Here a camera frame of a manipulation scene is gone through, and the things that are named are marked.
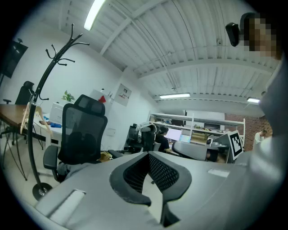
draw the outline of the red object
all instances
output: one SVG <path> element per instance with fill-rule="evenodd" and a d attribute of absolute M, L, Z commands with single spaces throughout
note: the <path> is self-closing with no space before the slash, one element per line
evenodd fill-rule
<path fill-rule="evenodd" d="M 105 97 L 104 97 L 104 96 L 100 97 L 100 99 L 99 99 L 98 101 L 99 101 L 99 102 L 101 102 L 101 103 L 105 103 L 105 102 L 106 102 L 106 100 L 105 100 Z"/>

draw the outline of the white shelving unit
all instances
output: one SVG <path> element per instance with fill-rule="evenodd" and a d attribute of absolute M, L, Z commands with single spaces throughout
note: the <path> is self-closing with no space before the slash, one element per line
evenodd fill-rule
<path fill-rule="evenodd" d="M 217 125 L 226 125 L 226 126 L 233 126 L 238 129 L 239 125 L 243 125 L 243 135 L 240 135 L 240 138 L 242 139 L 242 145 L 244 145 L 245 142 L 245 119 L 243 119 L 243 122 L 240 121 L 231 121 L 231 120 L 217 120 L 217 119 L 204 119 L 204 118 L 196 118 L 193 116 L 182 116 L 182 115 L 172 115 L 172 114 L 160 114 L 160 113 L 151 113 L 150 117 L 156 117 L 158 119 L 175 119 L 175 120 L 183 120 L 183 121 L 191 121 L 191 126 L 190 127 L 184 127 L 184 126 L 179 126 L 179 125 L 172 125 L 172 124 L 166 124 L 166 123 L 159 123 L 159 122 L 153 122 L 149 121 L 153 124 L 158 124 L 158 125 L 163 125 L 171 128 L 176 128 L 176 129 L 182 129 L 182 130 L 189 130 L 190 131 L 190 136 L 192 135 L 192 132 L 201 132 L 201 133 L 210 133 L 210 134 L 215 134 L 215 135 L 224 135 L 225 133 L 221 132 L 216 132 L 216 131 L 209 131 L 209 130 L 203 130 L 203 129 L 197 129 L 193 128 L 194 127 L 194 122 L 201 122 L 201 123 L 207 123 L 207 124 L 217 124 Z M 202 142 L 197 142 L 197 141 L 191 141 L 192 143 L 197 143 L 197 144 L 202 144 L 204 145 L 205 143 Z"/>

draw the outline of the brick wall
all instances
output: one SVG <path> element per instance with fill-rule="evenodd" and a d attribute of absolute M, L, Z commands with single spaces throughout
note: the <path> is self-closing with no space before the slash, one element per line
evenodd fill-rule
<path fill-rule="evenodd" d="M 267 131 L 267 136 L 272 135 L 272 128 L 266 119 L 265 116 L 257 118 L 257 117 L 250 117 L 250 116 L 241 116 L 235 114 L 225 114 L 225 120 L 232 120 L 232 121 L 243 121 L 245 118 L 245 143 L 244 149 L 245 151 L 250 151 L 253 149 L 254 143 L 254 136 L 257 132 L 265 129 Z M 225 126 L 225 129 L 228 128 L 230 131 L 234 131 L 236 128 L 231 126 Z M 238 126 L 238 131 L 241 135 L 243 135 L 243 126 Z"/>

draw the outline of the potted plant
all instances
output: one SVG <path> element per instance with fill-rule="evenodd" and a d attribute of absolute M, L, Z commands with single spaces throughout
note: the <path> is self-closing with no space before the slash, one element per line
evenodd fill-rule
<path fill-rule="evenodd" d="M 72 103 L 75 100 L 75 98 L 66 90 L 64 96 L 62 97 L 62 100 L 65 100 L 66 101 L 65 104 L 67 104 L 68 102 Z"/>

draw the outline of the black shirt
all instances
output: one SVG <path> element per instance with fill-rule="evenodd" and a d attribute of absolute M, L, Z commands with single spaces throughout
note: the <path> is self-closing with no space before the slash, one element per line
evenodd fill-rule
<path fill-rule="evenodd" d="M 158 150 L 159 152 L 165 152 L 164 151 L 165 149 L 169 149 L 168 139 L 166 137 L 164 137 L 163 135 L 157 134 L 155 141 L 157 143 L 161 144 L 159 147 L 159 150 Z"/>

